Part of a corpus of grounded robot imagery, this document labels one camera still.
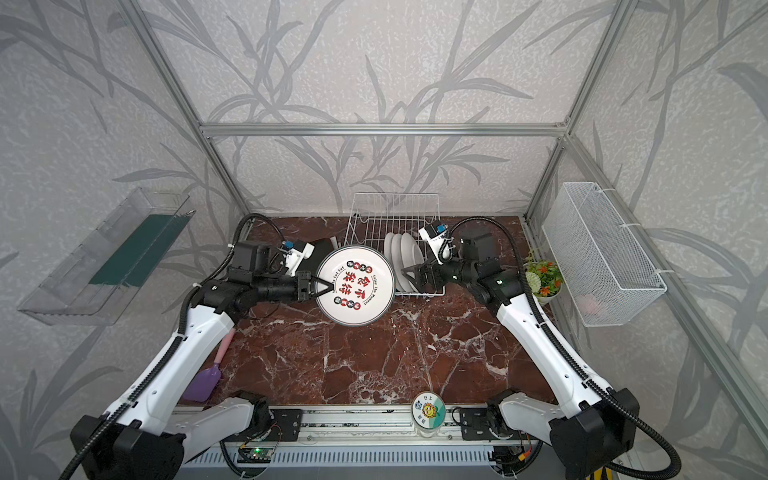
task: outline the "marble countertop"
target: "marble countertop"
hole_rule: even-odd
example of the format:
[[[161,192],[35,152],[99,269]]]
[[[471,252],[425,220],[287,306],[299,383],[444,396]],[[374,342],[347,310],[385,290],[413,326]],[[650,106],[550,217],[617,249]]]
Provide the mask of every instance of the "marble countertop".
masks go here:
[[[525,256],[528,243],[520,220],[498,220]],[[345,217],[275,221],[289,240],[336,235],[339,243],[347,225]],[[506,239],[496,237],[505,252],[502,263],[514,266]],[[277,241],[269,227],[258,223],[249,238]],[[220,366],[222,379],[208,404],[241,389],[266,395],[272,405],[409,403],[425,390],[437,392],[446,403],[485,403],[509,388],[554,400],[515,337],[457,285],[428,300],[396,296],[389,311],[368,326],[334,323],[314,302],[261,304],[249,317],[237,325]],[[202,368],[211,366],[214,355],[215,350]]]

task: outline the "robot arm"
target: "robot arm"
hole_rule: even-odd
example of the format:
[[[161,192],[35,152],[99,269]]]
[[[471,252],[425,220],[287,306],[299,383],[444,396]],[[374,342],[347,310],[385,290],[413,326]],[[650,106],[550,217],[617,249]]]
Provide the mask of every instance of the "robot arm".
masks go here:
[[[82,465],[87,477],[170,479],[183,462],[215,442],[234,433],[258,434],[269,427],[266,398],[245,393],[169,425],[173,408],[208,354],[252,306],[307,301],[333,288],[306,271],[294,272],[295,276],[265,273],[268,254],[266,245],[239,242],[227,278],[206,282],[192,296],[184,333],[171,335],[136,382],[102,416],[86,415],[75,425],[70,437],[78,452],[85,452]],[[317,284],[326,288],[316,292]]]
[[[430,234],[428,230],[421,233],[422,237]],[[428,244],[434,258],[406,269],[412,274],[414,286],[419,291],[428,285],[434,288],[446,283],[464,286],[522,344],[557,399],[557,405],[553,405],[521,392],[507,391],[496,396],[488,402],[488,424],[492,432],[506,438],[513,431],[521,430],[552,445],[566,467],[569,480],[585,478],[631,449],[635,425],[617,413],[588,383],[607,391],[633,415],[637,415],[640,408],[637,400],[626,389],[615,392],[571,348],[534,300],[538,310],[535,315],[517,273],[501,269],[490,233],[464,236],[458,260],[441,255],[447,249],[438,242]],[[572,365],[581,371],[576,372]]]

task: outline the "stacked white plates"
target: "stacked white plates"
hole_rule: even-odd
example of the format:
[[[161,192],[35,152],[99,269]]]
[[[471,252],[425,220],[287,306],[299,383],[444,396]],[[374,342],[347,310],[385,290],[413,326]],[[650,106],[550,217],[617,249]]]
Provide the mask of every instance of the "stacked white plates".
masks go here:
[[[392,264],[395,271],[395,285],[399,292],[413,293],[416,288],[409,282],[412,273],[403,273],[402,269],[424,262],[421,249],[410,233],[388,233],[384,237],[384,257]]]

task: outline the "purple spatula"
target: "purple spatula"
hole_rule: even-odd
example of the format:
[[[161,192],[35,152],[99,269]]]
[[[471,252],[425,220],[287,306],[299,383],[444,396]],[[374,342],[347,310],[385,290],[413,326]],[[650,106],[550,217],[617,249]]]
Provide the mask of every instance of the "purple spatula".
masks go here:
[[[181,394],[181,398],[185,400],[192,400],[193,402],[205,402],[210,397],[210,394],[214,391],[216,384],[221,380],[221,370],[219,370],[219,364],[224,358],[224,353],[230,347],[232,337],[235,336],[235,329],[230,332],[221,340],[219,345],[219,351],[216,353],[216,359],[214,359],[214,366],[209,369],[202,370],[194,376],[192,381],[184,393]]]

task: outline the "wall-mounted basket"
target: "wall-mounted basket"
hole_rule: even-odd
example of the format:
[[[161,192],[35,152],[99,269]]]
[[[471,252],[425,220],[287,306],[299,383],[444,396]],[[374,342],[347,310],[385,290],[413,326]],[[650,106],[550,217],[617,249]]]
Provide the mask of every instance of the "wall-mounted basket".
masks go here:
[[[49,325],[113,325],[189,222],[188,199],[133,190],[18,309]]]
[[[562,184],[542,230],[585,326],[624,325],[667,291],[595,183]]]

